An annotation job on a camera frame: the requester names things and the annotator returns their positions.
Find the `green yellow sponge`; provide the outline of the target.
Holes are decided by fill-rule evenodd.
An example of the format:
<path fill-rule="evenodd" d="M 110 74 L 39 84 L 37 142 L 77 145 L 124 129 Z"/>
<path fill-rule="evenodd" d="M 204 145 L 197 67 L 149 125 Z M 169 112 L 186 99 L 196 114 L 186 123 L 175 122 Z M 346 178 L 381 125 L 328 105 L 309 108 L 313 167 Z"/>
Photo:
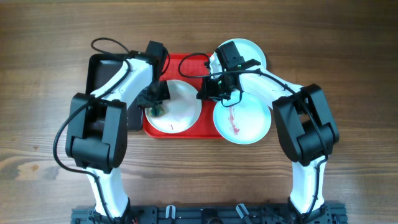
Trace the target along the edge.
<path fill-rule="evenodd" d="M 149 116 L 153 118 L 158 118 L 163 116 L 166 113 L 165 109 L 162 106 L 156 106 L 149 109 Z"/>

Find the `white plate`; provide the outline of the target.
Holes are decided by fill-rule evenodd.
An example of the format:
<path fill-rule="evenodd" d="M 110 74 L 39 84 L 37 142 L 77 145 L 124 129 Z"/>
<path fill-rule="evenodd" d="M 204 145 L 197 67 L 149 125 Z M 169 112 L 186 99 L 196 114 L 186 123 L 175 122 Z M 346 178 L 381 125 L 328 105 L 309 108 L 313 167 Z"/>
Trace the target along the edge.
<path fill-rule="evenodd" d="M 182 80 L 167 80 L 170 99 L 160 105 L 160 115 L 152 108 L 145 115 L 152 127 L 167 134 L 181 133 L 192 127 L 200 117 L 202 102 L 196 98 L 197 89 Z"/>

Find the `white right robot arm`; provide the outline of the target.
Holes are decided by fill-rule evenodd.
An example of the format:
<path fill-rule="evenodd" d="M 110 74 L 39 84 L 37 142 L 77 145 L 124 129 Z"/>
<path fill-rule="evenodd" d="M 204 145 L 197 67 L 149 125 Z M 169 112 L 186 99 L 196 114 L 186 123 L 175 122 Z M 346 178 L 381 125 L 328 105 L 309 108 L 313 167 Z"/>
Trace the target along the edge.
<path fill-rule="evenodd" d="M 205 63 L 198 98 L 214 100 L 217 131 L 237 144 L 262 139 L 275 122 L 280 146 L 292 161 L 290 204 L 301 222 L 320 216 L 323 175 L 339 132 L 323 90 L 289 83 L 257 60 L 232 69 Z"/>

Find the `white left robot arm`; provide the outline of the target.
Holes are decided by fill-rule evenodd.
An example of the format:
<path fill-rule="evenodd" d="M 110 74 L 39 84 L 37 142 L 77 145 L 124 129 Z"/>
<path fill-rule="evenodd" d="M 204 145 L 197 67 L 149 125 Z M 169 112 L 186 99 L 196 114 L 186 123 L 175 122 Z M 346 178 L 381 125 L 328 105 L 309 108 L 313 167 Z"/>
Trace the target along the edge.
<path fill-rule="evenodd" d="M 133 212 L 119 166 L 127 149 L 127 111 L 142 91 L 159 81 L 169 57 L 167 49 L 116 54 L 118 65 L 95 90 L 77 93 L 71 100 L 65 152 L 75 160 L 76 173 L 88 176 L 96 205 L 92 223 L 131 223 Z"/>

